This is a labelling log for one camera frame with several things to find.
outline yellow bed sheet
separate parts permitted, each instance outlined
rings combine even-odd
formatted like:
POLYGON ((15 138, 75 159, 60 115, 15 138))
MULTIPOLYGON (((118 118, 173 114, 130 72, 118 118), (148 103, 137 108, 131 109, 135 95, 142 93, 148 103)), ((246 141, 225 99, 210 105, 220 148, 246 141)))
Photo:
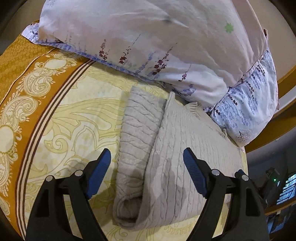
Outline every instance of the yellow bed sheet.
MULTIPOLYGON (((112 221, 121 123, 132 86, 168 97, 158 84, 22 36, 0 57, 0 207, 20 235, 25 236, 46 176, 69 176, 108 148, 111 165, 90 200, 108 240, 187 239, 198 217, 138 232, 112 221)), ((247 172, 245 154, 242 163, 247 172)), ((67 196, 65 205, 72 231, 80 236, 67 196)), ((215 235, 222 232, 227 212, 225 205, 215 235)))

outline striped border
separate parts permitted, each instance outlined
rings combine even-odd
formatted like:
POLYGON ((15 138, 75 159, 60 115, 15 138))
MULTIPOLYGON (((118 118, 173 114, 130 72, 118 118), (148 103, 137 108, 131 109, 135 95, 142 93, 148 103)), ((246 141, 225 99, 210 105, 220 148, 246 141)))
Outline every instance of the striped border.
POLYGON ((50 101, 49 105, 44 110, 43 114, 41 115, 32 133, 30 142, 28 143, 26 152, 22 160, 21 170, 19 172, 17 186, 15 189, 17 225, 23 238, 25 238, 25 234, 26 234, 25 210, 24 210, 26 184, 27 184, 30 168, 32 165, 32 161, 34 158, 34 154, 36 152, 39 141, 42 137, 42 133, 46 128, 48 121, 50 120, 57 106, 60 104, 61 100, 65 97, 65 95, 73 86, 73 84, 94 62, 95 61, 93 60, 88 60, 86 63, 82 64, 79 68, 77 68, 75 72, 65 81, 64 85, 60 88, 60 90, 57 92, 55 97, 50 101))

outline blue gripper pad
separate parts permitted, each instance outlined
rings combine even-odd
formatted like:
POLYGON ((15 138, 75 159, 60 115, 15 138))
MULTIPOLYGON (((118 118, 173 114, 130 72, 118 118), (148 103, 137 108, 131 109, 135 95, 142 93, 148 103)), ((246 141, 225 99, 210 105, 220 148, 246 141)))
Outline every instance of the blue gripper pad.
POLYGON ((203 197, 207 195, 207 184, 204 175, 199 169, 194 157, 191 155, 188 149, 183 152, 183 161, 190 174, 190 177, 194 183, 194 186, 198 193, 202 194, 203 197))
POLYGON ((110 163, 111 153, 107 149, 101 157, 101 160, 99 161, 98 165, 92 172, 91 176, 89 177, 88 190, 86 192, 86 196, 88 199, 91 199, 93 195, 97 194, 110 163))

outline silver screw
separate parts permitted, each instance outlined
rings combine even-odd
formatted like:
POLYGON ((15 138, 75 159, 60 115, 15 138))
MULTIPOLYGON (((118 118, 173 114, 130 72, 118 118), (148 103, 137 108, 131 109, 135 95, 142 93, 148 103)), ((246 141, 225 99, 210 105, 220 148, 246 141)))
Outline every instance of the silver screw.
POLYGON ((215 176, 219 176, 220 172, 217 169, 213 169, 212 174, 215 175, 215 176))
POLYGON ((248 180, 249 180, 249 177, 248 177, 247 175, 242 175, 242 179, 243 179, 244 181, 248 181, 248 180))
POLYGON ((54 178, 53 176, 47 176, 47 177, 45 178, 45 180, 46 180, 47 182, 51 182, 53 178, 54 178))
POLYGON ((83 174, 83 171, 82 170, 77 170, 75 172, 75 176, 77 176, 77 177, 80 177, 82 174, 83 174))

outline paisley pattern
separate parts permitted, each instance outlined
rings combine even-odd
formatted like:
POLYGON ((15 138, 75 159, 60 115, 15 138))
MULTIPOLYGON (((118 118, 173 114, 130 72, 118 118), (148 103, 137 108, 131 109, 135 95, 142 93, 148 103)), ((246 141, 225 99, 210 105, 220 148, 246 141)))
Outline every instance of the paisley pattern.
MULTIPOLYGON (((91 62, 84 69, 82 63, 86 65, 87 59, 53 50, 28 67, 1 103, 0 133, 11 136, 10 139, 0 137, 0 157, 6 157, 1 159, 5 162, 0 165, 0 174, 4 177, 0 183, 8 179, 3 189, 9 190, 8 196, 0 194, 5 215, 25 236, 30 211, 45 177, 69 176, 95 160, 104 148, 109 148, 111 165, 98 194, 89 201, 108 240, 186 240, 198 217, 139 232, 126 231, 112 221, 120 130, 129 91, 132 86, 138 86, 163 98, 167 98, 168 93, 157 83, 141 82, 100 63, 91 62), (68 84, 73 76, 77 77, 68 84), (57 107, 50 109, 54 103, 57 107), (36 148, 30 159, 26 157, 29 156, 27 146, 33 142, 36 148), (23 198, 22 195, 16 198, 13 193, 22 192, 22 188, 23 198)), ((65 196, 65 205, 73 234, 80 237, 68 196, 65 196)), ((222 231, 227 212, 224 206, 216 235, 222 231)))

